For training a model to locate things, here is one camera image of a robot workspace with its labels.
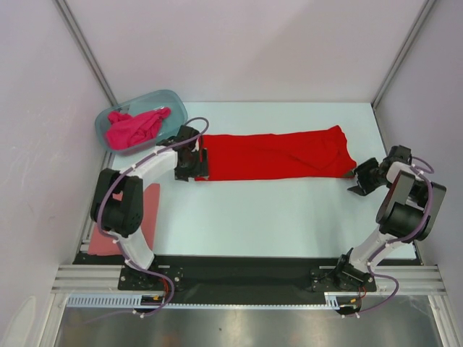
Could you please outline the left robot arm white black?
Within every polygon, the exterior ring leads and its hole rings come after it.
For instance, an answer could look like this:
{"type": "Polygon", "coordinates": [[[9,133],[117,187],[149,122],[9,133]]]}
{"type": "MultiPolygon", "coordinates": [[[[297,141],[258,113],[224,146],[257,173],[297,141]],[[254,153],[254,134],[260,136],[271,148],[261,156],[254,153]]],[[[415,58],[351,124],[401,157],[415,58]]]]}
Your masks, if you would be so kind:
{"type": "Polygon", "coordinates": [[[90,217],[103,236],[112,238],[125,263],[136,269],[134,279],[143,288],[155,287],[160,272],[142,232],[143,195],[150,184],[167,173],[177,181],[208,178],[204,132],[182,125],[177,135],[154,147],[144,158],[122,170],[103,169],[93,195],[90,217]]]}

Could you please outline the red t-shirt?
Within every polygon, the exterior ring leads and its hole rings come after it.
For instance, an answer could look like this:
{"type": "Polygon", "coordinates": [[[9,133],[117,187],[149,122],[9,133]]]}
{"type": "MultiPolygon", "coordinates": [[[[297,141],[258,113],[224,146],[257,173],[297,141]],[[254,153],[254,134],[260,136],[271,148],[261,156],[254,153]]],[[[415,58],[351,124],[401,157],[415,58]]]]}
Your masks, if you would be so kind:
{"type": "Polygon", "coordinates": [[[341,127],[288,134],[207,134],[210,181],[348,178],[357,167],[341,127]]]}

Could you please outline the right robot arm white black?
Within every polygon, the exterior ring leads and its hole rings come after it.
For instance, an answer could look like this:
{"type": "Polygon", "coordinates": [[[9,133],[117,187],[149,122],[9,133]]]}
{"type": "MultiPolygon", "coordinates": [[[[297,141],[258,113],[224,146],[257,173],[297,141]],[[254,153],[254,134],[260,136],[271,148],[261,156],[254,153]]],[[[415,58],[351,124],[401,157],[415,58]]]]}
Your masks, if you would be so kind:
{"type": "Polygon", "coordinates": [[[356,184],[348,190],[361,197],[385,186],[388,192],[379,207],[377,228],[359,246],[343,254],[334,271],[342,290],[366,285],[375,267],[390,253],[413,241],[426,239],[446,195],[446,187],[430,181],[434,170],[414,162],[408,147],[393,146],[382,162],[371,158],[353,170],[356,184]]]}

